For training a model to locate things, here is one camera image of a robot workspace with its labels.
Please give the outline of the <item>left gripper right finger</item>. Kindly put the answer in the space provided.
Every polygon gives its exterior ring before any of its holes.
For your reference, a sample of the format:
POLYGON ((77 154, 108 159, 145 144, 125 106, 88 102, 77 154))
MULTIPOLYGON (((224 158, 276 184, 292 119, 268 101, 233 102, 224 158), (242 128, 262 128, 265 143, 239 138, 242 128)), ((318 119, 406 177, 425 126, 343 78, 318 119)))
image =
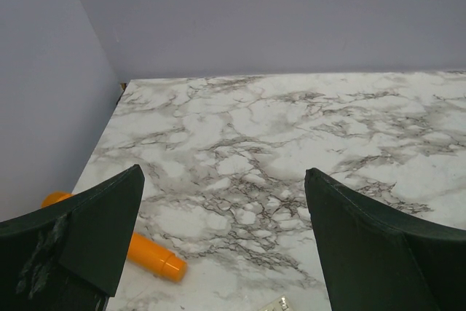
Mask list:
POLYGON ((464 310, 465 231, 419 219, 306 171, 332 310, 464 310))

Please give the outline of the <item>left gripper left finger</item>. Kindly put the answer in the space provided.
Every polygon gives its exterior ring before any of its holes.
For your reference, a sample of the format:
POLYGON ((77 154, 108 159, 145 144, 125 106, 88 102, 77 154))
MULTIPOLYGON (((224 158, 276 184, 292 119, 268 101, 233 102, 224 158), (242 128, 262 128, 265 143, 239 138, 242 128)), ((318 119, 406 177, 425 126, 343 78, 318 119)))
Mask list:
POLYGON ((2 310, 105 310, 143 194, 139 165, 1 223, 2 310))

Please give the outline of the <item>white staple box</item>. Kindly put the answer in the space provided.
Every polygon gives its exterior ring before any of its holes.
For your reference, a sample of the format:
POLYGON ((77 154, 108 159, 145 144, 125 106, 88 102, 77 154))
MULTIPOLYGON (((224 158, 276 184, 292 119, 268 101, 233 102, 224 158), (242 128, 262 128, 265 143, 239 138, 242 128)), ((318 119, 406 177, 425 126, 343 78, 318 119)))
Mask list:
POLYGON ((280 296, 259 308, 258 311, 294 311, 294 308, 286 296, 280 296))

